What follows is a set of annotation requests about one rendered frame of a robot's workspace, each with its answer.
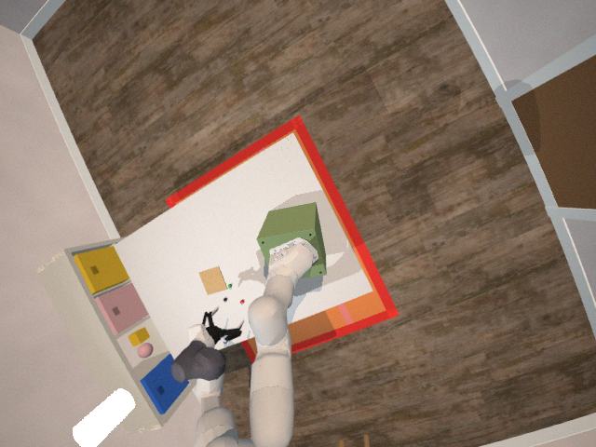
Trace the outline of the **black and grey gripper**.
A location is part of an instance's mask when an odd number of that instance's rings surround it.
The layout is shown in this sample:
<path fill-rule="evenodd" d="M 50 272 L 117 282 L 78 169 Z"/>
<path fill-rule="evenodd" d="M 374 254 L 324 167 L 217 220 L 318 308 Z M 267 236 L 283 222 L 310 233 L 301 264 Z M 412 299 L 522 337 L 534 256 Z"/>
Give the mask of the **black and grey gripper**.
<path fill-rule="evenodd" d="M 217 326 L 214 326 L 214 322 L 212 320 L 212 316 L 218 311 L 218 309 L 219 309 L 219 306 L 217 306 L 214 310 L 210 311 L 209 313 L 205 312 L 205 315 L 204 315 L 205 318 L 203 317 L 202 324 L 204 324 L 207 332 L 213 338 L 215 344 L 217 344 L 219 342 L 219 340 L 223 340 L 223 343 L 226 344 L 228 341 L 238 338 L 242 334 L 242 331 L 240 329 L 241 329 L 245 320 L 243 319 L 242 322 L 235 329 L 229 329 L 229 330 L 221 329 Z M 207 317 L 208 317 L 209 327 L 206 327 L 206 324 L 205 324 Z M 211 330 L 209 330 L 209 329 L 211 329 Z M 228 335 L 228 336 L 226 336 L 226 335 Z"/>

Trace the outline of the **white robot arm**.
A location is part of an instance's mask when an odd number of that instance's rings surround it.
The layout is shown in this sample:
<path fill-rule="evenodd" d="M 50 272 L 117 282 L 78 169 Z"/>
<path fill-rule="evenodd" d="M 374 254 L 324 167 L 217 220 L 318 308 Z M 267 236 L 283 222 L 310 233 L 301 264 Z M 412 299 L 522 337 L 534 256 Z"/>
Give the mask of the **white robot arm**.
<path fill-rule="evenodd" d="M 312 259 L 313 263 L 318 259 L 318 251 L 300 237 L 270 249 L 269 274 L 264 290 L 264 295 L 269 296 L 260 296 L 249 306 L 249 324 L 257 346 L 257 355 L 251 365 L 250 439 L 238 439 L 233 413 L 221 407 L 224 353 L 214 348 L 214 340 L 204 324 L 188 329 L 192 342 L 172 362 L 171 374 L 179 383 L 196 379 L 201 416 L 196 424 L 195 447 L 289 446 L 293 432 L 294 391 L 287 309 L 292 305 L 298 279 L 312 266 Z M 221 408 L 213 408 L 215 406 Z"/>

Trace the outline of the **tan square mat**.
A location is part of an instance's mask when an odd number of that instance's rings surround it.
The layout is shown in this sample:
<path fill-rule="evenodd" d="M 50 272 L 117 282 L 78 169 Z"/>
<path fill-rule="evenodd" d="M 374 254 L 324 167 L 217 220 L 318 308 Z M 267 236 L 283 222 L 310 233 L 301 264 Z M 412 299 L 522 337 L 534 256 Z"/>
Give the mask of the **tan square mat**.
<path fill-rule="evenodd" d="M 207 294 L 227 290 L 224 277 L 219 266 L 200 272 L 199 275 Z"/>

